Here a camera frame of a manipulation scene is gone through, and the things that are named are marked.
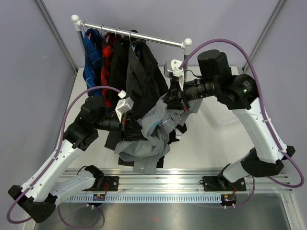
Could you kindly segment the grey shirt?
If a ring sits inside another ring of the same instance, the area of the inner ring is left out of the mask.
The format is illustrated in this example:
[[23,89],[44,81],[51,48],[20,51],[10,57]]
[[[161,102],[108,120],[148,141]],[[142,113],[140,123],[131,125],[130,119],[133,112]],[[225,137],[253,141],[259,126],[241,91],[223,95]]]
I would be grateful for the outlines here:
[[[156,165],[159,159],[170,151],[168,144],[169,134],[177,125],[183,125],[192,113],[197,113],[202,99],[189,101],[190,110],[184,112],[182,110],[167,109],[164,102],[166,95],[160,97],[156,105],[137,122],[142,127],[142,134],[148,140],[139,141],[121,141],[116,145],[114,150],[124,161],[133,161],[133,171],[144,174],[155,174]],[[150,126],[160,120],[166,120],[170,117],[173,122],[172,127],[158,126],[150,128]]]

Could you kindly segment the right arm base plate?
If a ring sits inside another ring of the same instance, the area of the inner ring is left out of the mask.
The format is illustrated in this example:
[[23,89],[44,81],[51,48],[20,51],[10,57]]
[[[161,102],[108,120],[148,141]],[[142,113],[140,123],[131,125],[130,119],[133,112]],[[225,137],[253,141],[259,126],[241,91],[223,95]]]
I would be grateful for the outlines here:
[[247,190],[244,178],[232,183],[223,177],[204,176],[200,183],[203,185],[206,192],[244,192]]

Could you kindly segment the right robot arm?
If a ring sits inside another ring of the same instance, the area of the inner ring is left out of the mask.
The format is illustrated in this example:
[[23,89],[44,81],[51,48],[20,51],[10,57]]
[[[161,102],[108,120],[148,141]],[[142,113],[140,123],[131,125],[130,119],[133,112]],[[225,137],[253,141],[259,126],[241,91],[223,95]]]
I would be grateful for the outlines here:
[[269,177],[278,175],[284,168],[284,153],[292,157],[293,146],[277,146],[268,127],[270,121],[260,108],[260,94],[255,80],[247,74],[232,74],[224,52],[213,49],[198,55],[201,76],[184,82],[182,61],[173,59],[164,65],[164,74],[171,79],[170,90],[165,102],[169,109],[190,112],[192,102],[214,96],[217,101],[233,112],[247,131],[254,147],[240,160],[226,165],[213,178],[215,191],[229,191],[235,183],[246,177]]

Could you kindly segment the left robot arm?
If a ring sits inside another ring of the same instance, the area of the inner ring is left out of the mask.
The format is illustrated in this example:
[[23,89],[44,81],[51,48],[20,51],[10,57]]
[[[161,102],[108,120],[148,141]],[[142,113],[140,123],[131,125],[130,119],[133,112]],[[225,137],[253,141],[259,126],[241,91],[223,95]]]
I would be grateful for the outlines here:
[[93,165],[61,184],[56,181],[98,138],[99,130],[118,131],[123,137],[131,133],[135,137],[136,128],[129,114],[133,104],[126,96],[118,101],[115,113],[109,115],[101,97],[88,97],[74,122],[61,133],[58,147],[39,170],[22,185],[13,185],[8,190],[13,204],[19,205],[36,223],[42,223],[74,194],[83,190],[106,190],[104,173]]

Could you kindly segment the teal hanger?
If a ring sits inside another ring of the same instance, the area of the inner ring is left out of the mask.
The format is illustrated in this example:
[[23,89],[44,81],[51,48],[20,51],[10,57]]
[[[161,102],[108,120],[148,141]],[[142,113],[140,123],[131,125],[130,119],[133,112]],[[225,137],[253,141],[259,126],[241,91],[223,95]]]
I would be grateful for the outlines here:
[[166,120],[160,120],[160,121],[156,121],[154,122],[150,128],[156,128],[156,127],[172,127],[173,122],[171,121],[170,117]]

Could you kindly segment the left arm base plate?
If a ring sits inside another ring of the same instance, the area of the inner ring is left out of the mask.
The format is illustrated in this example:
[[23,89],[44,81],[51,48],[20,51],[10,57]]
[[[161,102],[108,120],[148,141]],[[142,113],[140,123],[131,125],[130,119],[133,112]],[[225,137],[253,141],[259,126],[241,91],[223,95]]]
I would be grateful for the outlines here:
[[104,192],[105,189],[107,191],[116,192],[118,191],[119,185],[119,177],[118,176],[105,176],[103,180],[103,184],[100,187],[92,186],[91,188],[84,189],[83,191],[97,191],[97,192]]

